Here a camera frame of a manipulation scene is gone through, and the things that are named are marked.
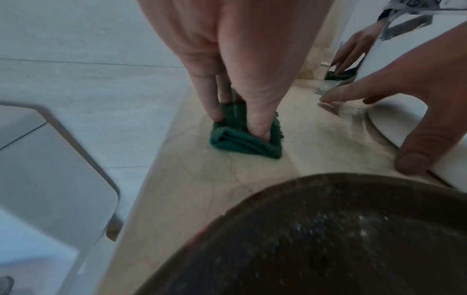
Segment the marble countertop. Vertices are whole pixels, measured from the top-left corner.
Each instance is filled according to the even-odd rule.
[[[280,160],[212,148],[212,122],[191,92],[120,233],[99,294],[132,294],[201,228],[271,185],[331,172],[405,177],[394,170],[396,148],[368,121],[366,106],[319,104],[319,84],[296,80],[281,103]],[[437,183],[429,175],[415,179]]]

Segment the dark sink basin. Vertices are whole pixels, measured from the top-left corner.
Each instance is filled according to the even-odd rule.
[[[257,193],[137,295],[467,294],[467,195],[323,174]]]

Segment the white tile floor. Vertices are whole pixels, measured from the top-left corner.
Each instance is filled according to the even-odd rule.
[[[116,188],[127,217],[189,80],[136,1],[0,4],[0,104],[38,109]]]

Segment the white toilet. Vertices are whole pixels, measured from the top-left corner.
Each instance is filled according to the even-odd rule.
[[[0,106],[0,278],[10,295],[90,295],[117,193],[28,108]]]

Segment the hand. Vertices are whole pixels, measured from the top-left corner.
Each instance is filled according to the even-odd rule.
[[[331,63],[331,66],[337,65],[334,72],[337,75],[343,74],[362,54],[367,54],[386,23],[387,19],[384,18],[353,34],[334,56]]]
[[[329,0],[139,0],[190,74],[206,113],[222,121],[231,84],[247,104],[248,129],[265,141],[275,111],[303,65]]]
[[[407,136],[395,160],[404,174],[420,174],[434,165],[467,133],[467,23],[407,52],[385,68],[321,97],[321,102],[364,98],[372,104],[404,93],[427,104],[418,126]]]

